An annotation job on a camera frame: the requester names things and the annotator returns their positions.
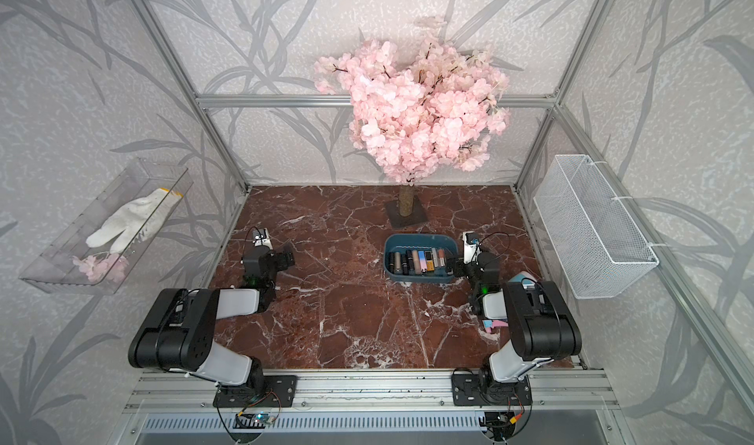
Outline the gold black square lipstick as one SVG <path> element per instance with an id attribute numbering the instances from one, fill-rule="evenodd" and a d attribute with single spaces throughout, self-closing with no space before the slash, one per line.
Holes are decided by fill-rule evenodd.
<path id="1" fill-rule="evenodd" d="M 434 254 L 431 251 L 426 251 L 425 259 L 427 264 L 427 271 L 434 272 L 436 270 Z"/>

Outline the beige gold lipstick tube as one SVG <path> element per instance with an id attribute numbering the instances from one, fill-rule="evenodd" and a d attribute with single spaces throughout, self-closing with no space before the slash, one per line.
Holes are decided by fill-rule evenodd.
<path id="1" fill-rule="evenodd" d="M 402 274 L 403 266 L 402 266 L 401 254 L 398 252 L 394 252 L 393 259 L 394 259 L 394 272 L 396 274 Z"/>

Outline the teal plastic storage box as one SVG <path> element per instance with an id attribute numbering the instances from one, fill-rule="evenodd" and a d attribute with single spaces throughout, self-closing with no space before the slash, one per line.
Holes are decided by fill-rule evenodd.
<path id="1" fill-rule="evenodd" d="M 447 272 L 444 267 L 438 267 L 434 272 L 426 272 L 420 275 L 404 275 L 389 273 L 387 266 L 388 252 L 398 252 L 401 254 L 402 265 L 404 261 L 404 252 L 411 250 L 431 251 L 432 248 L 443 249 L 446 258 L 454 258 L 459 254 L 457 243 L 449 236 L 440 234 L 420 234 L 420 233 L 399 233 L 388 237 L 384 244 L 383 250 L 383 268 L 387 276 L 396 282 L 403 283 L 430 283 L 430 284 L 448 284 L 453 280 L 453 276 Z"/>

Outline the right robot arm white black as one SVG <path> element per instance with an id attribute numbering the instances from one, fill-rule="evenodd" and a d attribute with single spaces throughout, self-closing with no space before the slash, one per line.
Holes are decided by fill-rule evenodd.
<path id="1" fill-rule="evenodd" d="M 508 327 L 509 341 L 479 370 L 481 386 L 520 383 L 530 370 L 581 352 L 580 329 L 556 283 L 528 276 L 503 283 L 498 258 L 489 252 L 468 262 L 450 258 L 447 268 L 469 281 L 475 315 Z"/>

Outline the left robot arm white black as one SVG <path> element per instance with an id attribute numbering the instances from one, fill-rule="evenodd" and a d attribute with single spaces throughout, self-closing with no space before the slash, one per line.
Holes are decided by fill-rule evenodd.
<path id="1" fill-rule="evenodd" d="M 261 394 L 264 376 L 259 360 L 217 343 L 216 323 L 266 311 L 276 297 L 277 274 L 295 264 L 290 245 L 279 252 L 253 246 L 243 255 L 240 288 L 162 290 L 129 346 L 130 365 L 184 372 L 221 387 Z"/>

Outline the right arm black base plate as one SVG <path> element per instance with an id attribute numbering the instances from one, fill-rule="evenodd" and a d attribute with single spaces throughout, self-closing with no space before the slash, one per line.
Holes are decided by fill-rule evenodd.
<path id="1" fill-rule="evenodd" d="M 451 375 L 455 406 L 524 406 L 532 405 L 531 387 L 527 378 L 498 382 L 489 370 L 474 372 L 456 368 Z"/>

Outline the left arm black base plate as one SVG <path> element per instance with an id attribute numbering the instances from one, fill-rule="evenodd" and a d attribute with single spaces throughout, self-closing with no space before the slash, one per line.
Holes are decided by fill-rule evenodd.
<path id="1" fill-rule="evenodd" d="M 290 408 L 294 403 L 297 383 L 296 375 L 266 375 L 263 379 L 257 378 L 252 386 L 220 386 L 213 406 L 234 410 L 243 407 Z"/>

